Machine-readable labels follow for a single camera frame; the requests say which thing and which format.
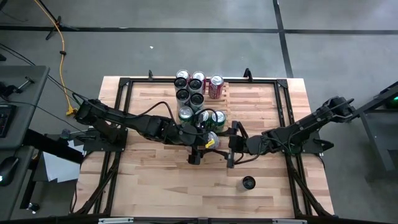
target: soda can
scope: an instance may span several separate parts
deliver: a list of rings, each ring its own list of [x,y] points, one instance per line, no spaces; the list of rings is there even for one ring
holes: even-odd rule
[[[194,93],[191,95],[191,100],[190,100],[191,108],[193,112],[197,112],[200,110],[203,110],[205,107],[205,98],[201,93]]]
[[[209,82],[209,96],[218,99],[223,92],[224,79],[221,75],[213,75]]]
[[[189,106],[183,106],[178,111],[180,124],[190,124],[193,118],[193,111]]]
[[[198,116],[196,120],[196,127],[197,128],[204,128],[206,129],[209,126],[210,122],[210,115],[208,111],[204,111],[200,114],[198,114],[200,111],[197,111],[195,114]]]
[[[189,93],[191,93],[191,95],[194,93],[202,93],[202,85],[203,83],[199,79],[192,78],[188,82]]]
[[[201,71],[197,71],[197,72],[193,73],[192,78],[197,78],[201,81],[202,89],[203,89],[202,94],[205,94],[205,92],[206,92],[206,76],[205,76],[205,74]]]
[[[213,131],[207,134],[207,144],[205,147],[207,149],[218,149],[220,147],[220,138]]]
[[[175,94],[175,97],[177,98],[178,108],[190,105],[190,102],[189,102],[190,98],[189,98],[188,90],[181,89],[181,90],[177,91],[177,93]]]
[[[174,88],[175,91],[179,91],[181,89],[187,89],[188,88],[188,82],[187,79],[184,77],[178,77],[174,80]]]
[[[186,80],[191,79],[191,76],[189,75],[189,72],[185,69],[181,69],[177,72],[177,74],[175,75],[176,78],[182,77],[185,78]]]
[[[224,128],[224,124],[226,121],[226,115],[222,111],[216,111],[217,113],[217,121],[216,115],[213,113],[210,119],[210,129],[217,133],[222,132]]]

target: wooden tabletop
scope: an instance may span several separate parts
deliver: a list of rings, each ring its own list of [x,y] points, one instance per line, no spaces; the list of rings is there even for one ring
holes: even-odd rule
[[[99,99],[108,106],[114,106],[119,78],[104,77]],[[288,84],[294,117],[298,120],[310,113],[304,80],[291,78]],[[126,90],[120,108],[124,106],[125,95]],[[177,115],[172,83],[135,83],[129,112],[139,114],[159,101],[168,102],[174,116]],[[282,102],[284,114],[287,114],[285,101]],[[205,107],[225,111],[229,126],[232,120],[242,122],[249,136],[279,127],[272,85],[225,83],[222,98],[210,100],[205,96]],[[149,114],[169,116],[165,106],[159,106]],[[221,148],[228,149],[228,138],[221,138]],[[75,210],[97,187],[103,156],[103,152],[94,152],[82,165]],[[126,150],[122,153],[119,166],[112,216],[294,217],[286,163],[281,153],[261,156],[234,169],[227,169],[226,161],[218,154],[206,154],[199,166],[188,164],[187,159],[186,147],[148,141],[129,130]],[[321,161],[316,156],[304,154],[303,163],[308,188],[324,208],[333,213]],[[242,191],[237,186],[247,175],[255,178],[256,187]],[[105,189],[102,209],[107,193],[108,189]],[[304,211],[300,190],[298,197],[300,208]]]

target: yellow cable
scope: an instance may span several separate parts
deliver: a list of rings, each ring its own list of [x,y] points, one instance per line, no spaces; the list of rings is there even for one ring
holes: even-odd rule
[[[41,10],[45,13],[45,15],[50,19],[50,21],[52,22],[52,24],[55,26],[55,28],[57,29],[58,33],[60,34],[61,40],[62,40],[62,51],[65,51],[65,41],[63,39],[63,35],[60,31],[60,29],[58,28],[57,24],[55,23],[55,21],[51,18],[51,16],[45,11],[45,9],[43,8],[43,6],[37,2],[37,0],[34,0],[36,2],[36,4],[41,8]],[[61,56],[61,63],[60,63],[60,77],[61,77],[61,83],[62,83],[62,87],[63,87],[63,92],[65,93],[65,97],[67,99],[68,102],[68,111],[67,111],[67,115],[71,115],[73,114],[76,109],[72,108],[72,105],[70,104],[69,101],[69,97],[68,97],[68,93],[67,93],[67,89],[65,88],[65,84],[63,82],[63,77],[62,77],[62,66],[63,66],[63,59],[64,59],[64,55],[62,54]]]

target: computer mouse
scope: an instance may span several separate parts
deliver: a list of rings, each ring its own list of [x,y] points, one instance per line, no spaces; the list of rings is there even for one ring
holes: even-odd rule
[[[0,164],[0,186],[4,187],[9,185],[17,170],[19,159],[15,156],[5,158]]]

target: green soda can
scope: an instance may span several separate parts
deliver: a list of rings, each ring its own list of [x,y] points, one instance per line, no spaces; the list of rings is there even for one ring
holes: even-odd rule
[[[183,106],[178,111],[178,118],[180,119],[180,124],[190,124],[193,118],[193,111],[189,106]]]
[[[210,115],[208,111],[204,111],[198,115],[198,119],[196,121],[195,126],[197,128],[207,128],[210,123]]]
[[[226,115],[222,111],[216,111],[216,113],[218,120],[216,121],[216,115],[213,113],[210,119],[210,129],[218,133],[223,131]]]

